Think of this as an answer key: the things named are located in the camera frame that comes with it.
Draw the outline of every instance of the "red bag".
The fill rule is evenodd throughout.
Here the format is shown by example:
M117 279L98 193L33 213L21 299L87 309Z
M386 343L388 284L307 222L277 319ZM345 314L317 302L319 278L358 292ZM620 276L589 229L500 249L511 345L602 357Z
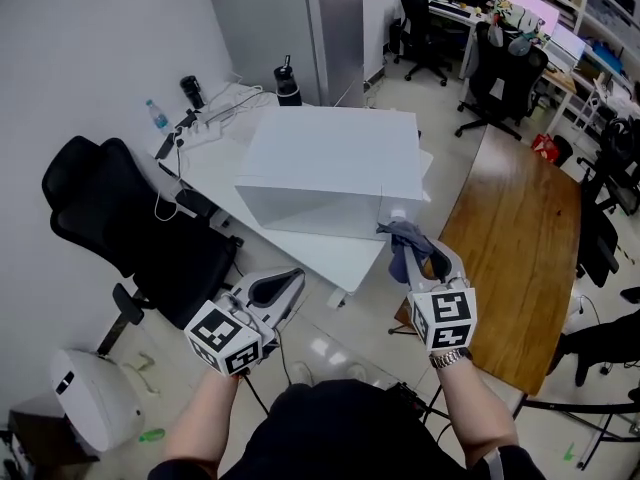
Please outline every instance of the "red bag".
M536 140L531 144L531 149L538 153L547 162L553 164L560 156L560 150L556 146L549 135L538 134Z

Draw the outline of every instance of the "white box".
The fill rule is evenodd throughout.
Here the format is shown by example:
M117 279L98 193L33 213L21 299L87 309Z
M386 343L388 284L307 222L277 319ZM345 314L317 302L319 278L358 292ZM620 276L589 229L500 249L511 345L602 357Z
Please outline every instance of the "white box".
M424 204L415 114L265 108L235 185L265 228L385 240Z

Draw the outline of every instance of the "tiled floor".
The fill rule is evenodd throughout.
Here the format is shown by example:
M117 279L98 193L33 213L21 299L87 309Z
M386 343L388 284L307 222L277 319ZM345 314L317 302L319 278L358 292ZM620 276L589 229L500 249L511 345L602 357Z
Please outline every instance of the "tiled floor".
M423 132L421 147L435 157L425 179L425 189L433 201L420 218L423 231L437 237L453 208L464 184L473 159L480 145L483 129L465 132L456 138L453 131L462 123L473 120L468 112L456 111L460 82L452 78L446 88L428 71L415 75L412 82L402 78L408 64L387 66L387 78L369 93L368 105L378 108L395 108L412 111L418 116ZM568 122L562 122L562 133L569 137ZM524 142L531 142L539 124L523 122L521 130ZM572 158L564 168L576 179L582 169ZM640 243L633 232L635 222L616 212L612 221L620 235L620 245L628 256L640 260ZM227 230L245 239L245 246L238 256L243 271L259 270L273 266L295 265L295 262L252 234L243 226L233 223ZM618 294L621 289L635 286L640 279L640 263L636 264L616 254L620 271L610 277L605 288L597 289L588 278L576 282L575 298L589 296L595 303L601 321L611 321L634 310ZM369 382L387 387L397 380L415 388L425 399L435 393L438 382L428 366L427 353L417 339L410 336L390 336L387 329L395 326L393 315L406 295L404 287L396 284L387 274L390 252L385 251L375 263L357 294L348 299L338 311L325 304L332 291L331 286L313 273L307 274L305 290L295 312L280 326L287 364L304 361L311 368L316 380L339 378L354 362L365 366ZM229 281L237 278L232 272ZM571 323L572 330L596 323L588 303L585 313ZM139 352L156 361L145 376L152 387L160 389L159 395L149 395L138 377L125 370L138 391L146 411L146 430L164 428L178 416L197 386L204 371L203 364L193 355L181 332L168 325L162 317L151 312L140 327L128 327L116 344L112 357L119 363L140 364ZM607 377L593 368L583 388L573 384L575 360L563 359L558 369L549 377L540 398L563 402L625 402L629 389L637 386L640 371L614 367ZM483 374L489 386L514 407L519 393L501 381ZM253 384L263 401L270 405L286 387L282 368L282 356L276 351L252 373ZM446 410L439 398L436 408ZM264 414L246 385L240 386L231 424L231 435L221 471L226 471L242 455L244 446ZM438 416L429 417L427 426L435 435L446 422ZM580 456L588 446L593 433L561 415L525 409L517 420L522 445L531 453L547 478L624 480L638 460L640 446L633 444L603 444L585 472L576 469ZM624 431L628 424L616 422L614 429ZM453 432L447 430L441 446L456 460L462 462L462 453ZM130 442L105 454L102 462L93 466L90 478L135 479L145 478L147 472L160 460L163 442Z

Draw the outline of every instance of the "refrigerator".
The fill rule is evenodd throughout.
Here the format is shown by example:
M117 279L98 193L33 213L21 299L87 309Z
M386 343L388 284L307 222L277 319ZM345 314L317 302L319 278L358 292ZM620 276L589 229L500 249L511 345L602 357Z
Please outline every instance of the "refrigerator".
M362 0L211 0L246 85L275 92L274 70L291 55L305 103L364 102Z

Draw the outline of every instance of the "wooden tabletop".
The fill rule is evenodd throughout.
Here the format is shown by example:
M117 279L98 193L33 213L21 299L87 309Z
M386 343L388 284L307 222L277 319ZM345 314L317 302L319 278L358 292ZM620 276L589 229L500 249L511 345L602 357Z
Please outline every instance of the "wooden tabletop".
M573 77L569 74L565 74L559 69L555 72L551 72L548 69L544 70L544 78L546 78L549 82L558 85L561 89L570 92L571 94L576 94L578 91L576 89L576 82Z
M488 126L440 236L476 289L475 365L529 395L544 382L567 314L580 207L573 179Z

